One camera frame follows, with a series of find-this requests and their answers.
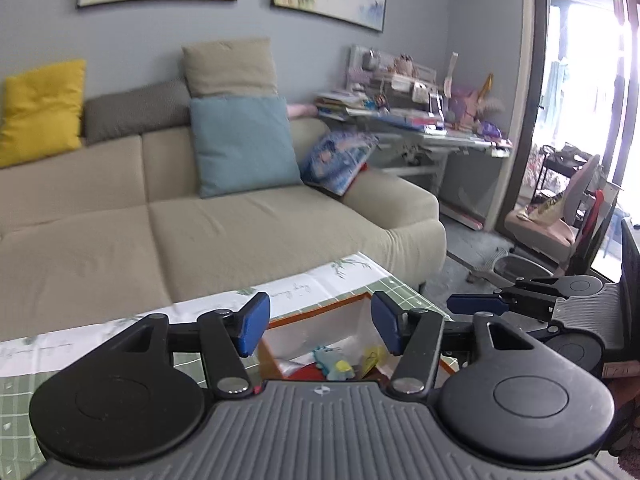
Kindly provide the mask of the beige fabric sofa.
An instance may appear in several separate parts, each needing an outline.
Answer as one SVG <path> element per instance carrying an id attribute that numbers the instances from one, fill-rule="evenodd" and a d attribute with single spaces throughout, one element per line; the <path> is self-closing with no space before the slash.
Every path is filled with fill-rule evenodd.
<path id="1" fill-rule="evenodd" d="M 332 198 L 305 185 L 203 198 L 186 127 L 1 173 L 1 336 L 102 323 L 286 278 L 361 252 L 411 287 L 437 274 L 436 197 L 364 170 Z"/>

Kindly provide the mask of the beige cushion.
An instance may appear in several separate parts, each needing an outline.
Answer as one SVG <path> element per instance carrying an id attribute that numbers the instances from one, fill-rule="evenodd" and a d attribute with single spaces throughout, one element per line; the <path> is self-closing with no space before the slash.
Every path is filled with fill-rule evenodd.
<path id="1" fill-rule="evenodd" d="M 276 64 L 267 37 L 188 44 L 182 47 L 182 54 L 192 98 L 278 94 Z"/>

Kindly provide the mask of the grey knitted cushion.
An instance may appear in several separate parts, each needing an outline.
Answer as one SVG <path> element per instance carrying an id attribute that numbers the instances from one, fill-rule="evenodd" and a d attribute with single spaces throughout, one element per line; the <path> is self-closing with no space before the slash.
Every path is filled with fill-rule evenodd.
<path id="1" fill-rule="evenodd" d="M 190 93 L 181 79 L 88 100 L 85 144 L 190 125 Z"/>

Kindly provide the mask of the light blue cushion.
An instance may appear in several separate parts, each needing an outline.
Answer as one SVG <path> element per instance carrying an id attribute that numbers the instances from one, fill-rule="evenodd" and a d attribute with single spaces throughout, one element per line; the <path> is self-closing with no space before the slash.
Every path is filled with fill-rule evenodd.
<path id="1" fill-rule="evenodd" d="M 208 96 L 190 115 L 201 197 L 302 183 L 285 99 Z"/>

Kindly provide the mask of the small blue plush toy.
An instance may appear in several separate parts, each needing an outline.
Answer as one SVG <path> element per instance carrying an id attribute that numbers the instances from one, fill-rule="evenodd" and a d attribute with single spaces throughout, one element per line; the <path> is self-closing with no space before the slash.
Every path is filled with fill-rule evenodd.
<path id="1" fill-rule="evenodd" d="M 356 374 L 349 362 L 338 350 L 318 347 L 312 352 L 316 367 L 329 382 L 344 382 L 354 379 Z"/>

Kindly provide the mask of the cluttered white desk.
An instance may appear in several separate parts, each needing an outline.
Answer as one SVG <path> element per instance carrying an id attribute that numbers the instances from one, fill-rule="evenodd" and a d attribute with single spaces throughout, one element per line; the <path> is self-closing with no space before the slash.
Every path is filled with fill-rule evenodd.
<path id="1" fill-rule="evenodd" d="M 428 190 L 442 188 L 452 155 L 477 152 L 491 158 L 512 155 L 508 136 L 486 122 L 502 103 L 489 95 L 494 76 L 468 93 L 454 88 L 459 55 L 450 54 L 445 76 L 406 54 L 352 46 L 345 87 L 314 99 L 318 115 L 331 122 L 369 131 L 386 154 L 382 169 L 398 177 L 429 176 Z"/>

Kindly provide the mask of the orange cardboard box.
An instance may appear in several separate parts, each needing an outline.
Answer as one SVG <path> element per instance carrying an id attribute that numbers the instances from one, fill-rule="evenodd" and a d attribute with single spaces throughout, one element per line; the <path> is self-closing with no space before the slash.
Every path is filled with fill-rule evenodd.
<path id="1" fill-rule="evenodd" d="M 387 351 L 371 318 L 368 292 L 345 300 L 290 315 L 270 323 L 256 349 L 262 380 L 287 380 L 296 370 L 314 363 L 312 352 L 330 347 L 341 352 L 355 371 L 355 378 L 386 384 L 399 361 Z M 367 376 L 360 376 L 360 360 L 365 348 L 382 346 L 386 360 Z"/>

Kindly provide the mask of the yellow cushion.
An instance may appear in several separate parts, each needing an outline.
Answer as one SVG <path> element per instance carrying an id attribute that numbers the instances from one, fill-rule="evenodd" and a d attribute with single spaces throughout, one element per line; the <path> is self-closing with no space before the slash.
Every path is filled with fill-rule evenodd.
<path id="1" fill-rule="evenodd" d="M 3 85 L 1 166 L 81 148 L 86 62 L 55 63 L 9 76 Z"/>

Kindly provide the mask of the green grid tablecloth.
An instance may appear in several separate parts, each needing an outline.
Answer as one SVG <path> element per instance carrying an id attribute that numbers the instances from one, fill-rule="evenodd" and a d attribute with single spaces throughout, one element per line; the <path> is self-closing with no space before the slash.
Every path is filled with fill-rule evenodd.
<path id="1" fill-rule="evenodd" d="M 382 290 L 402 308 L 445 310 L 420 295 L 361 252 L 324 266 L 264 284 L 178 302 L 160 310 L 170 322 L 190 323 L 214 309 L 238 310 L 255 295 L 271 298 L 273 321 L 307 313 L 337 300 Z M 108 338 L 142 319 L 140 314 L 102 324 L 58 330 L 1 344 L 1 477 L 24 479 L 43 457 L 28 420 L 28 404 L 35 390 L 58 370 L 80 359 Z"/>

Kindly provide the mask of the blue anime print cushion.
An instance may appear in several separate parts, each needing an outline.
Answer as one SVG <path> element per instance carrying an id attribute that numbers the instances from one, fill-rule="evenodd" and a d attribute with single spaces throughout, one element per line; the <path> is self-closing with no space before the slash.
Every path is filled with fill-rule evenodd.
<path id="1" fill-rule="evenodd" d="M 371 133 L 330 131 L 300 163 L 302 181 L 342 197 L 377 147 L 378 138 Z"/>

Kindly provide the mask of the dark red cloth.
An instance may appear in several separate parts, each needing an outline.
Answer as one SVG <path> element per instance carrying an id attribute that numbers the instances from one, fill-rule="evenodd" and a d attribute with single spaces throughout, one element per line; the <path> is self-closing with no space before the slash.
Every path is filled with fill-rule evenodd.
<path id="1" fill-rule="evenodd" d="M 288 375 L 286 379 L 293 382 L 324 382 L 326 376 L 324 376 L 321 368 L 311 363 Z"/>

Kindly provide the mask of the clear bag yellow items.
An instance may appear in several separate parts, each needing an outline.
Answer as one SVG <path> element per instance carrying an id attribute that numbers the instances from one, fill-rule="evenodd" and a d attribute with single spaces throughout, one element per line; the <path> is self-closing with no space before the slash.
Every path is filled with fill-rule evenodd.
<path id="1" fill-rule="evenodd" d="M 382 346 L 373 346 L 364 349 L 360 360 L 360 376 L 367 376 L 378 365 L 382 365 L 386 360 L 386 350 Z"/>

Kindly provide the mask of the grey pink desk chair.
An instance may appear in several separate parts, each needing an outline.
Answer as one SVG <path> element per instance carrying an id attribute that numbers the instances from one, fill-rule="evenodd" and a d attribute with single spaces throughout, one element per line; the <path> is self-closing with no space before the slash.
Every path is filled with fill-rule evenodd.
<path id="1" fill-rule="evenodd" d="M 552 270 L 510 250 L 487 269 L 469 268 L 466 280 L 484 280 L 506 287 L 520 278 L 552 278 L 584 274 L 597 250 L 598 236 L 606 232 L 620 188 L 606 180 L 600 157 L 592 155 L 570 177 L 564 191 L 545 202 L 514 209 L 504 227 L 514 237 L 514 247 L 529 249 L 555 264 Z"/>

